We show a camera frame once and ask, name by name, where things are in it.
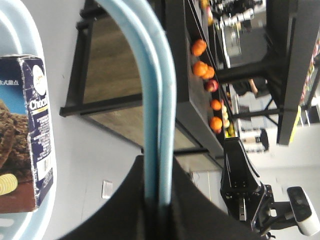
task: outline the shopping cart handle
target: shopping cart handle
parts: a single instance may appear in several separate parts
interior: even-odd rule
[[[144,196],[162,208],[171,199],[176,72],[156,15],[145,0],[97,0],[119,25],[137,62],[144,121]]]

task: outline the white device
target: white device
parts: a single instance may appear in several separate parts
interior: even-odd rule
[[[320,231],[320,222],[308,195],[300,186],[287,189],[294,219],[300,232],[312,236]]]

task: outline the barcode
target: barcode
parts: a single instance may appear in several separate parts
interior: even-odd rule
[[[47,173],[52,168],[50,154],[46,156],[44,159],[38,161],[36,163],[36,166],[38,168],[38,179],[41,180],[47,175]]]
[[[47,157],[43,162],[43,171],[46,172],[48,168],[51,166],[50,157]]]

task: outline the chocolate cookie box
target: chocolate cookie box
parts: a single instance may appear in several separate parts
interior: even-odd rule
[[[0,213],[36,210],[54,181],[44,72],[35,56],[0,57]]]

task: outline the electrical outlet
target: electrical outlet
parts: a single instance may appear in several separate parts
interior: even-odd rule
[[[113,193],[113,183],[111,181],[103,180],[102,182],[102,194],[103,199],[111,198]]]

